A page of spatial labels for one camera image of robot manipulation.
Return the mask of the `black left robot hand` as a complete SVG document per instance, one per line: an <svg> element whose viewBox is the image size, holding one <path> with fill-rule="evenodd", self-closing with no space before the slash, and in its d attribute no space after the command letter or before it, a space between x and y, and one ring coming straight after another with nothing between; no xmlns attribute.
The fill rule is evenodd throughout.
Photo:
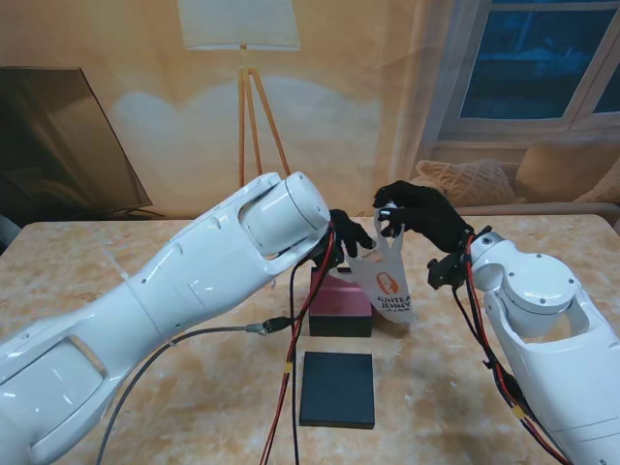
<svg viewBox="0 0 620 465"><path fill-rule="evenodd" d="M336 261L340 264L345 257L356 258L358 248L372 250L376 243L362 225L354 222L341 209L330 210L330 220L335 231Z"/></svg>

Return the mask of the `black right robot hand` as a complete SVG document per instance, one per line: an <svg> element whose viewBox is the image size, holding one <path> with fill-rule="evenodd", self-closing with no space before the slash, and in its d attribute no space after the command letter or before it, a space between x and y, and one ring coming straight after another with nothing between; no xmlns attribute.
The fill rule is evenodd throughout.
<svg viewBox="0 0 620 465"><path fill-rule="evenodd" d="M380 188L373 206L378 210L380 222L387 222L383 237L396 238L413 231L422 234L439 250L447 254L460 251L466 239L474 234L437 190L406 181L396 181Z"/></svg>

